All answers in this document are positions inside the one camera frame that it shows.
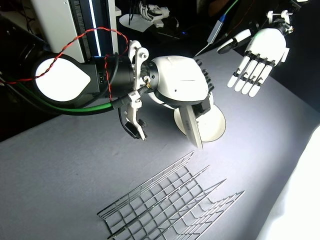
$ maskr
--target table surface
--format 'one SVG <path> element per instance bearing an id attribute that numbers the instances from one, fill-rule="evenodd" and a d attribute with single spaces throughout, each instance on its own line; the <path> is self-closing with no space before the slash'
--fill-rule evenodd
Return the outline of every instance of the table surface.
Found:
<path id="1" fill-rule="evenodd" d="M 227 178 L 217 199 L 246 190 L 201 239 L 253 240 L 320 114 L 270 77 L 255 98 L 227 88 L 242 58 L 234 51 L 198 58 L 214 81 L 226 131 L 196 150 L 189 170 L 210 164 L 203 187 Z M 96 213 L 195 149 L 172 110 L 145 96 L 139 116 L 148 123 L 145 142 L 125 133 L 116 111 L 59 116 L 1 142 L 0 239 L 106 239 Z"/>

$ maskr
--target green cable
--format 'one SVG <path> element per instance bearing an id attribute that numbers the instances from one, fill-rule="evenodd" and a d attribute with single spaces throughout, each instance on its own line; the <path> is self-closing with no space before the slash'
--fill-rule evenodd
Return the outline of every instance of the green cable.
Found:
<path id="1" fill-rule="evenodd" d="M 227 15 L 227 13 L 233 8 L 233 6 L 238 2 L 239 0 L 235 0 L 232 5 L 225 11 L 224 15 Z"/>
<path id="2" fill-rule="evenodd" d="M 92 112 L 92 111 L 108 109 L 108 108 L 112 108 L 113 107 L 110 102 L 104 103 L 104 104 L 101 104 L 101 105 L 97 105 L 97 106 L 85 107 L 85 108 L 62 108 L 62 107 L 57 107 L 57 106 L 51 105 L 50 103 L 44 101 L 43 99 L 41 99 L 40 97 L 35 95 L 32 91 L 27 89 L 23 84 L 17 83 L 17 86 L 20 89 L 22 89 L 23 91 L 25 91 L 27 94 L 33 96 L 39 102 L 47 105 L 50 108 L 57 109 L 57 110 L 60 110 L 60 111 L 73 112 L 73 113 L 88 113 L 88 112 Z"/>

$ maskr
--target white light strip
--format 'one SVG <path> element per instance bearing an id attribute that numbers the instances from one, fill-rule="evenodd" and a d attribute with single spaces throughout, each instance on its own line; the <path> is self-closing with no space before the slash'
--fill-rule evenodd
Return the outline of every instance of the white light strip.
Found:
<path id="1" fill-rule="evenodd" d="M 95 13 L 94 13 L 94 7 L 93 7 L 93 4 L 92 4 L 92 0 L 89 0 L 89 6 L 90 6 L 92 24 L 93 24 L 93 27 L 96 28 L 97 27 L 96 18 L 95 18 Z M 94 30 L 94 36 L 95 36 L 96 48 L 98 49 L 98 55 L 99 55 L 99 57 L 101 57 L 100 44 L 99 44 L 99 38 L 98 38 L 97 30 Z"/>

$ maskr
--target metal wire basket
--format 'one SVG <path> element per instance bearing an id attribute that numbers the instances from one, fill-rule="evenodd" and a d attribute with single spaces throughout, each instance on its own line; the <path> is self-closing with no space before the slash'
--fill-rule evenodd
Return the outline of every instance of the metal wire basket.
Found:
<path id="1" fill-rule="evenodd" d="M 203 190 L 192 175 L 190 152 L 97 213 L 115 240 L 195 240 L 245 191 L 213 202 L 208 198 L 225 180 Z"/>

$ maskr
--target round white disc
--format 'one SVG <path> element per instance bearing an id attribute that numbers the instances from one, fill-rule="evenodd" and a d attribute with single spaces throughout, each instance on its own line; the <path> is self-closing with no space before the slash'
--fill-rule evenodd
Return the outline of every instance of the round white disc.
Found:
<path id="1" fill-rule="evenodd" d="M 174 121 L 181 132 L 186 135 L 179 109 L 174 110 Z M 212 142 L 219 139 L 226 130 L 226 119 L 216 105 L 211 105 L 211 109 L 204 115 L 199 116 L 196 121 L 202 142 Z"/>

